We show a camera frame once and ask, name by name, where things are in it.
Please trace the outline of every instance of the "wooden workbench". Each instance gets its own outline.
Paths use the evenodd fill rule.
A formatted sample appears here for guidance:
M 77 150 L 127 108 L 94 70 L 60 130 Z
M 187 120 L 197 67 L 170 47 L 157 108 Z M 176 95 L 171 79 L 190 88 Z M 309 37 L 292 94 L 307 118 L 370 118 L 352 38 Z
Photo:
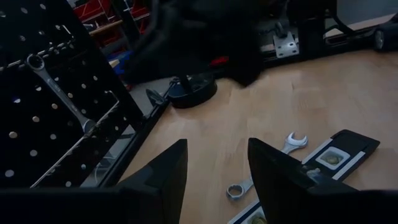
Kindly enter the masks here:
M 357 189 L 398 189 L 398 54 L 372 50 L 264 71 L 248 88 L 219 80 L 216 95 L 185 110 L 169 107 L 122 179 L 181 138 L 188 139 L 188 178 L 180 223 L 226 223 L 256 192 L 238 202 L 226 188 L 249 177 L 248 138 L 281 149 L 292 131 L 308 136 L 303 159 L 342 129 L 381 142 L 345 183 Z

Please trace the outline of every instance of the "open-end wrench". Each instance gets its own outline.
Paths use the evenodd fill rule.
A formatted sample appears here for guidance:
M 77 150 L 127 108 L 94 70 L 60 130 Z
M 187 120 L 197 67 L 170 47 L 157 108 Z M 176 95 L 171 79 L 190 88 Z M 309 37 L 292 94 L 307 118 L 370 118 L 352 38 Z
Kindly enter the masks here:
M 38 55 L 30 55 L 25 61 L 25 64 L 32 69 L 43 81 L 50 87 L 50 89 L 62 100 L 69 110 L 79 120 L 83 132 L 86 134 L 95 126 L 96 122 L 86 118 L 73 104 L 69 97 L 61 90 L 61 88 L 51 78 L 47 70 L 45 69 L 44 60 Z
M 308 137 L 304 137 L 301 140 L 294 139 L 294 132 L 290 133 L 286 139 L 283 149 L 281 150 L 285 154 L 289 154 L 292 151 L 300 148 L 304 148 L 308 144 Z M 248 190 L 253 186 L 253 179 L 250 177 L 242 181 L 240 184 L 231 184 L 226 189 L 226 196 L 233 201 L 239 200 Z

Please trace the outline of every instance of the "pegboard hole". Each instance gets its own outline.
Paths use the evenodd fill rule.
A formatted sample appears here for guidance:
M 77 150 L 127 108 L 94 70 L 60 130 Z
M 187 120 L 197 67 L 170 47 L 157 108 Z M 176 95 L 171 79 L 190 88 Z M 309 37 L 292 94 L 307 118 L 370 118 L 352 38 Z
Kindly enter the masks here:
M 18 138 L 18 133 L 16 133 L 15 131 L 11 131 L 11 132 L 8 134 L 8 136 L 9 136 L 10 138 L 15 139 L 15 138 Z
M 5 173 L 6 177 L 8 177 L 8 178 L 12 177 L 14 174 L 15 173 L 14 173 L 13 170 L 7 170 L 6 173 Z
M 34 116 L 32 118 L 32 121 L 35 122 L 35 123 L 38 123 L 38 122 L 40 122 L 40 118 L 38 116 Z
M 22 11 L 23 13 L 27 14 L 27 9 L 26 9 L 26 8 L 22 7 L 22 8 L 21 8 L 21 11 Z
M 37 156 L 37 151 L 31 150 L 29 154 L 30 154 L 30 156 L 35 157 L 35 156 Z
M 20 103 L 20 102 L 21 102 L 21 99 L 20 99 L 20 98 L 14 98 L 14 100 L 13 100 L 12 102 L 14 102 L 14 103 Z

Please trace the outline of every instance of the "wrench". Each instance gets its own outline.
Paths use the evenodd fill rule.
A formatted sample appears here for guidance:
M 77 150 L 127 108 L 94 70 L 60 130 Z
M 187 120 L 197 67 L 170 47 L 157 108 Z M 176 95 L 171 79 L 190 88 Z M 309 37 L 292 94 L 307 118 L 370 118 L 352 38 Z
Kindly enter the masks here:
M 291 153 L 292 151 L 296 149 L 301 149 L 307 146 L 308 144 L 308 137 L 304 137 L 301 140 L 296 140 L 293 138 L 294 137 L 294 132 L 290 133 L 286 139 L 285 139 L 285 144 L 283 149 L 281 150 L 283 153 L 288 154 Z M 253 179 L 250 177 L 249 179 L 246 179 L 242 181 L 240 184 L 231 184 L 227 189 L 226 189 L 226 196 L 232 200 L 232 201 L 237 201 L 243 197 L 243 195 L 246 194 L 248 190 L 253 186 Z
M 45 69 L 44 60 L 38 55 L 29 55 L 25 61 L 25 64 L 36 73 L 48 87 L 62 100 L 62 102 L 69 108 L 69 110 L 79 120 L 83 132 L 87 134 L 92 128 L 94 128 L 96 122 L 92 119 L 86 118 L 72 103 L 69 97 L 61 90 L 61 88 L 51 78 L 47 70 Z

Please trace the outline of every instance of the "pegboard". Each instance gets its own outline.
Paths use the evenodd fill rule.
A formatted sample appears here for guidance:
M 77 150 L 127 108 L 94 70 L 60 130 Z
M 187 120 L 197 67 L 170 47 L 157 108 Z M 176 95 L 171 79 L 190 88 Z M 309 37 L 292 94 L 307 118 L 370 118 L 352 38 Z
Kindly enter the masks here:
M 78 187 L 142 112 L 66 1 L 0 1 L 0 28 L 0 188 Z M 97 122 L 90 133 L 25 64 L 32 54 Z

